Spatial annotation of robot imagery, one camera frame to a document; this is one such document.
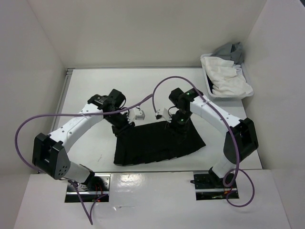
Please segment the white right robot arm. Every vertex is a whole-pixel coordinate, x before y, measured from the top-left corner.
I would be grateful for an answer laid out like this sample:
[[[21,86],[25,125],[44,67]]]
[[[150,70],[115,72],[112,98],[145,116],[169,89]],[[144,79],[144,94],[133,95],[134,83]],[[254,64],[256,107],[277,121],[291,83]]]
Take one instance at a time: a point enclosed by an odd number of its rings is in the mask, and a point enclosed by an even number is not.
[[[209,183],[213,187],[220,187],[224,182],[231,182],[232,178],[225,179],[228,172],[239,168],[239,164],[259,146],[254,122],[229,114],[195,89],[183,92],[176,88],[171,91],[169,100],[178,109],[169,122],[169,127],[175,133],[185,134],[190,117],[195,114],[223,134],[223,153],[208,171]]]

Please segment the black pleated skirt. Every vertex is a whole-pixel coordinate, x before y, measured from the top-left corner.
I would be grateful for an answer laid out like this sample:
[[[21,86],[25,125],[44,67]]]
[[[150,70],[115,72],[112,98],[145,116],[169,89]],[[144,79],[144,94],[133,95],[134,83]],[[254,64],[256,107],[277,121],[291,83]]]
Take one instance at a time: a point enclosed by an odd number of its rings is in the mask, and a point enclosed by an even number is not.
[[[192,121],[176,132],[166,121],[132,127],[117,136],[114,164],[131,166],[170,160],[205,147]]]

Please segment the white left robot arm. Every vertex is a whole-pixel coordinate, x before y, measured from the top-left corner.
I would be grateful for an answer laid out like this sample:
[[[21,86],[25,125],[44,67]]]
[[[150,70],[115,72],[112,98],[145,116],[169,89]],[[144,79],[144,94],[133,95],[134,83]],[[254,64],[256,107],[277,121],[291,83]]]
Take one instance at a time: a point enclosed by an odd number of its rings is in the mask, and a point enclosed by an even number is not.
[[[34,139],[32,163],[55,180],[66,179],[77,182],[83,190],[91,190],[97,178],[89,168],[71,162],[68,152],[90,128],[102,120],[112,125],[115,136],[134,126],[128,116],[118,112],[126,97],[113,89],[109,95],[94,95],[80,111],[57,130]]]

